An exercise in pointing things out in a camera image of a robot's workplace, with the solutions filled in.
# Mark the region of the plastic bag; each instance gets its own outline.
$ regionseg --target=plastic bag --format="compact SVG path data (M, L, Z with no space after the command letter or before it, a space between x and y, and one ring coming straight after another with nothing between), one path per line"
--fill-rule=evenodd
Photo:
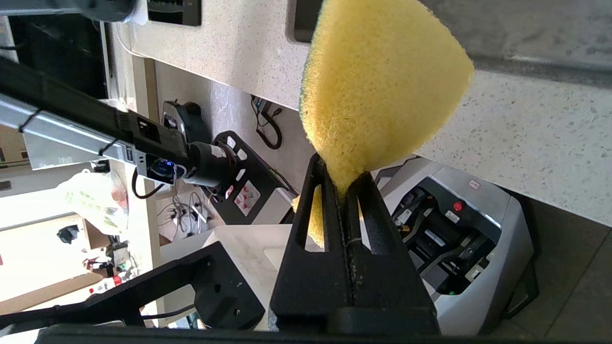
M69 207L106 235L127 229L127 190L114 172L83 170L56 190Z

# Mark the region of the floor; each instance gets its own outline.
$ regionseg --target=floor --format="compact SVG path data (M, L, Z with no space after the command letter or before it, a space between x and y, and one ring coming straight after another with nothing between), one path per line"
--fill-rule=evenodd
M235 131L296 189L301 189L314 149L295 111L284 108L276 117L283 143L279 150L273 151L255 133L250 95L159 62L155 66L160 108L164 100L198 103L213 135ZM612 337L610 228L541 202L517 197L532 218L531 228L540 241L535 262L540 295L517 316L504 320L492 335L609 340Z

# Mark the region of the countertop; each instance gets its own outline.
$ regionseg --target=countertop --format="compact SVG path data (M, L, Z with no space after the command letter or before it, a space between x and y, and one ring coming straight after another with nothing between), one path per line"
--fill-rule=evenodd
M206 0L202 25L128 24L133 51L297 109L309 45L288 0ZM478 70L416 154L612 225L612 91Z

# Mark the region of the red button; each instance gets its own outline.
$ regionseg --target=red button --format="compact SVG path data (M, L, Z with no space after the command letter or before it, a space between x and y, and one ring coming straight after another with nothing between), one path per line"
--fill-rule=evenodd
M461 211L463 209L463 204L459 201L455 202L455 204L453 204L453 209L455 211Z

